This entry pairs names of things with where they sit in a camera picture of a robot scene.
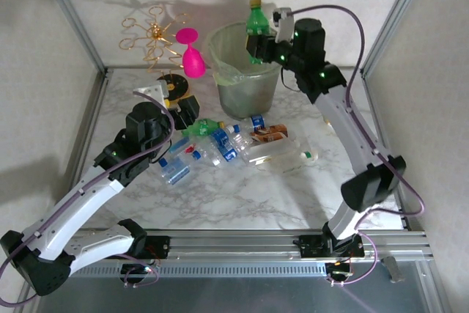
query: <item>bottle cap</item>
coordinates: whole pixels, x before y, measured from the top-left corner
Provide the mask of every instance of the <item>bottle cap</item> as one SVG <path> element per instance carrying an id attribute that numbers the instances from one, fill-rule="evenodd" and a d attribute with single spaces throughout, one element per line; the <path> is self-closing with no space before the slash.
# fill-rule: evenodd
<path id="1" fill-rule="evenodd" d="M 192 157 L 197 161 L 197 160 L 200 159 L 202 156 L 200 155 L 199 151 L 194 150 L 194 151 L 192 152 Z"/>
<path id="2" fill-rule="evenodd" d="M 251 9 L 254 9 L 256 7 L 261 7 L 262 1 L 261 0 L 250 0 L 249 1 L 249 6 Z"/>
<path id="3" fill-rule="evenodd" d="M 159 161 L 158 161 L 158 164 L 160 164 L 160 166 L 162 168 L 164 168 L 166 165 L 168 165 L 168 162 L 166 161 L 165 158 L 161 158 Z"/>

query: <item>white marble table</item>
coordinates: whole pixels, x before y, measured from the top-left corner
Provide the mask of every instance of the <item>white marble table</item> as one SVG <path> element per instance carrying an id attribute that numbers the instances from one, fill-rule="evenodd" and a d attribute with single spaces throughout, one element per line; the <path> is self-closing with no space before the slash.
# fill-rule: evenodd
<path id="1" fill-rule="evenodd" d="M 346 78 L 351 74 L 343 72 Z M 85 170 L 125 126 L 125 116 L 141 99 L 132 90 L 150 85 L 158 76 L 145 69 L 115 70 L 100 109 Z M 291 73 L 286 82 L 295 86 Z M 191 80 L 191 91 L 201 103 L 200 117 L 234 122 L 221 110 L 218 90 L 210 73 Z M 352 94 L 366 121 L 373 127 L 368 101 L 360 80 Z M 152 165 L 122 193 L 101 207 L 85 228 L 107 228 L 132 218 L 145 229 L 320 229 L 341 204 L 340 185 L 353 176 L 345 149 L 321 113 L 301 93 L 279 81 L 269 114 L 279 122 L 301 126 L 320 158 L 288 174 L 273 174 L 240 161 L 226 169 L 206 168 L 190 187 L 164 188 L 159 166 Z M 396 209 L 393 197 L 383 204 Z M 367 229 L 402 229 L 398 216 L 373 215 Z"/>

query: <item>translucent plastic bucket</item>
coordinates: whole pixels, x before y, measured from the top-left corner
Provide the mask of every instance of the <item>translucent plastic bucket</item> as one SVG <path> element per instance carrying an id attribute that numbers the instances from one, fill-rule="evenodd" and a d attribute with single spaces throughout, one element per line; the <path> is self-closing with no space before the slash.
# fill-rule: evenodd
<path id="1" fill-rule="evenodd" d="M 221 107 L 235 119 L 270 109 L 280 73 L 277 64 L 251 64 L 245 26 L 238 22 L 215 30 L 207 36 L 202 50 L 213 69 Z"/>

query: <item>gold wire sculpture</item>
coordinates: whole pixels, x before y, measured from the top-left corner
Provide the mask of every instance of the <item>gold wire sculpture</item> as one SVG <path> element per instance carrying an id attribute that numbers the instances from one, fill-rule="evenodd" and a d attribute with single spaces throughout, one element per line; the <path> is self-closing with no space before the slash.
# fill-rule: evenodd
<path id="1" fill-rule="evenodd" d="M 179 67 L 178 69 L 169 70 L 169 75 L 172 78 L 172 71 L 183 69 L 182 64 L 176 61 L 177 59 L 181 59 L 182 55 L 170 49 L 170 47 L 174 43 L 171 40 L 168 40 L 167 37 L 176 37 L 176 35 L 169 34 L 167 33 L 167 31 L 171 27 L 172 24 L 187 23 L 191 19 L 191 17 L 189 14 L 186 14 L 186 13 L 176 15 L 173 21 L 168 23 L 166 26 L 162 27 L 158 23 L 158 16 L 162 15 L 164 11 L 165 10 L 162 7 L 150 7 L 148 9 L 148 13 L 149 13 L 149 16 L 151 17 L 151 21 L 147 22 L 147 24 L 149 25 L 149 28 L 147 29 L 143 27 L 141 24 L 139 24 L 135 18 L 124 19 L 122 22 L 122 27 L 124 27 L 125 29 L 131 29 L 134 26 L 139 27 L 140 29 L 143 29 L 145 31 L 145 37 L 124 38 L 123 40 L 119 42 L 119 48 L 125 51 L 129 51 L 135 46 L 137 41 L 147 40 L 148 43 L 145 45 L 145 47 L 148 49 L 146 51 L 145 57 L 143 58 L 145 62 L 150 63 L 150 66 L 148 67 L 147 72 L 149 73 L 160 72 L 162 75 L 164 75 L 164 72 L 162 70 L 155 70 L 154 67 L 158 63 L 158 60 L 164 55 L 164 51 L 166 49 L 169 53 L 173 55 L 168 58 L 169 61 Z M 155 55 L 156 50 L 159 50 L 158 56 Z"/>

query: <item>purple cable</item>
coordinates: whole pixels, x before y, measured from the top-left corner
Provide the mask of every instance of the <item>purple cable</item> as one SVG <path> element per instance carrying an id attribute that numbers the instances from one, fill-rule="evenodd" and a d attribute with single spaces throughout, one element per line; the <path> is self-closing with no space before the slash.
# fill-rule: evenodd
<path id="1" fill-rule="evenodd" d="M 149 285 L 153 285 L 155 282 L 157 282 L 159 279 L 160 279 L 160 274 L 151 266 L 151 265 L 148 265 L 147 263 L 145 263 L 143 260 L 139 260 L 139 259 L 136 259 L 134 257 L 131 257 L 131 256 L 128 256 L 126 254 L 118 254 L 117 255 L 118 257 L 122 257 L 122 258 L 125 258 L 125 259 L 130 259 L 132 262 L 135 262 L 135 263 L 138 263 L 146 268 L 149 268 L 152 273 L 155 274 L 155 280 L 151 281 L 151 282 L 147 282 L 146 284 L 134 284 L 133 287 L 134 288 L 137 288 L 137 287 L 143 287 L 143 286 L 149 286 Z M 135 271 L 136 269 L 130 269 L 124 276 L 124 284 L 127 284 L 128 283 L 128 278 L 129 278 L 129 275 L 130 273 L 132 273 L 133 271 Z"/>
<path id="2" fill-rule="evenodd" d="M 361 39 L 360 53 L 358 55 L 357 64 L 355 65 L 355 68 L 353 69 L 353 72 L 352 72 L 352 76 L 350 77 L 350 82 L 347 85 L 347 88 L 345 90 L 345 104 L 350 109 L 350 116 L 352 117 L 353 122 L 355 123 L 355 125 L 357 126 L 357 128 L 359 129 L 359 131 L 361 132 L 363 137 L 365 138 L 365 140 L 368 142 L 368 145 L 371 147 L 372 150 L 376 150 L 376 144 L 374 144 L 373 139 L 368 135 L 365 128 L 362 126 L 362 124 L 360 123 L 360 120 L 358 119 L 357 115 L 355 114 L 355 112 L 352 109 L 351 94 L 350 94 L 350 90 L 352 89 L 353 81 L 355 80 L 358 69 L 360 67 L 361 60 L 363 58 L 363 54 L 365 52 L 365 31 L 363 30 L 363 25 L 361 24 L 360 19 L 358 18 L 358 16 L 354 12 L 347 9 L 346 7 L 341 7 L 340 5 L 333 5 L 333 4 L 316 5 L 316 6 L 313 6 L 313 7 L 305 7 L 303 9 L 292 11 L 289 15 L 295 15 L 295 14 L 299 14 L 301 12 L 310 11 L 310 10 L 318 10 L 318 9 L 341 10 L 343 12 L 346 12 L 348 15 L 350 15 L 353 18 L 353 20 L 357 23 L 358 30 L 360 31 L 360 39 Z M 385 208 L 381 208 L 381 207 L 371 209 L 368 212 L 366 212 L 360 218 L 360 220 L 358 220 L 357 224 L 355 225 L 355 230 L 357 230 L 357 231 L 358 231 L 358 227 L 365 220 L 365 218 L 367 216 L 369 216 L 370 214 L 372 214 L 372 213 L 381 212 L 381 213 L 387 213 L 387 214 L 394 214 L 394 215 L 397 215 L 397 216 L 419 216 L 425 211 L 424 200 L 418 194 L 418 192 L 409 184 L 408 181 L 406 181 L 406 179 L 400 173 L 398 173 L 398 171 L 389 163 L 389 161 L 386 159 L 386 157 L 384 157 L 380 153 L 377 153 L 376 156 L 394 174 L 394 176 L 401 183 L 403 183 L 409 189 L 409 191 L 417 198 L 418 203 L 420 204 L 420 209 L 415 211 L 415 212 L 399 212 L 399 211 L 389 210 L 389 209 L 385 209 Z M 374 244 L 373 240 L 368 235 L 366 235 L 366 234 L 364 234 L 360 231 L 358 231 L 358 234 L 365 237 L 371 243 L 371 245 L 373 247 L 373 250 L 374 250 L 373 265 L 370 267 L 370 269 L 367 270 L 367 272 L 365 272 L 363 275 L 359 276 L 358 278 L 356 278 L 352 281 L 342 282 L 342 284 L 344 284 L 344 285 L 353 284 L 357 281 L 360 281 L 360 280 L 366 278 L 374 270 L 374 268 L 376 267 L 376 264 L 377 264 L 378 251 L 376 249 L 376 245 Z"/>
<path id="3" fill-rule="evenodd" d="M 169 139 L 172 137 L 172 134 L 174 132 L 174 119 L 173 117 L 171 116 L 171 114 L 169 113 L 168 109 L 166 109 L 164 106 L 162 106 L 161 104 L 159 104 L 159 102 L 157 102 L 155 99 L 153 99 L 152 97 L 150 97 L 149 95 L 145 95 L 144 93 L 140 93 L 140 92 L 134 92 L 133 93 L 134 95 L 138 95 L 139 97 L 142 97 L 142 98 L 145 98 L 147 100 L 149 100 L 150 102 L 152 102 L 153 104 L 155 104 L 159 109 L 161 109 L 161 111 L 168 117 L 169 119 L 169 123 L 170 123 L 170 133 L 169 135 L 159 144 L 157 144 L 156 146 L 154 147 L 151 147 L 149 148 L 148 150 L 145 150 L 143 152 L 140 152 L 140 153 L 137 153 L 135 155 L 132 155 L 131 157 L 121 161 L 120 163 L 112 166 L 111 168 L 109 168 L 108 170 L 105 170 L 102 174 L 99 174 L 98 176 L 96 176 L 94 179 L 90 180 L 86 185 L 84 185 L 81 190 L 83 192 L 86 192 L 88 191 L 91 187 L 93 187 L 96 183 L 100 182 L 101 180 L 105 179 L 106 177 L 108 177 L 112 172 L 116 171 L 117 169 L 119 168 L 122 168 L 125 164 L 127 163 L 130 163 L 132 161 L 134 161 L 135 159 L 138 159 L 138 158 L 141 158 L 147 154 L 150 154 L 151 152 L 154 152 L 156 150 L 158 150 L 159 148 L 161 148 L 167 141 L 169 141 Z M 76 201 L 79 197 L 80 197 L 81 193 L 80 193 L 80 190 L 76 191 L 73 196 L 71 196 L 59 209 L 57 209 L 57 211 L 46 221 L 44 221 L 44 224 L 41 225 L 39 227 L 39 229 L 37 229 L 37 231 L 39 233 L 42 233 L 44 232 L 53 222 L 55 222 L 55 220 L 57 220 L 58 217 L 60 217 L 61 214 L 63 214 L 63 212 L 69 208 L 69 206 L 71 206 L 72 203 L 74 203 L 74 201 Z M 23 249 L 25 248 L 27 245 L 29 245 L 36 237 L 34 235 L 31 235 L 30 237 L 28 237 L 27 239 L 24 240 L 24 242 L 22 244 L 20 244 L 6 259 L 5 261 L 3 262 L 3 264 L 1 265 L 0 267 L 0 279 L 1 277 L 3 276 L 5 270 L 7 269 L 7 266 L 8 264 L 12 261 L 13 258 L 15 258 L 15 256 Z M 4 306 L 4 307 L 9 307 L 9 308 L 15 308 L 15 307 L 19 307 L 19 306 L 23 306 L 25 304 L 27 304 L 28 302 L 30 302 L 31 300 L 33 300 L 37 295 L 33 295 L 32 297 L 22 301 L 22 302 L 17 302 L 17 303 L 11 303 L 11 302 L 6 302 L 4 301 L 2 298 L 0 298 L 0 306 Z"/>

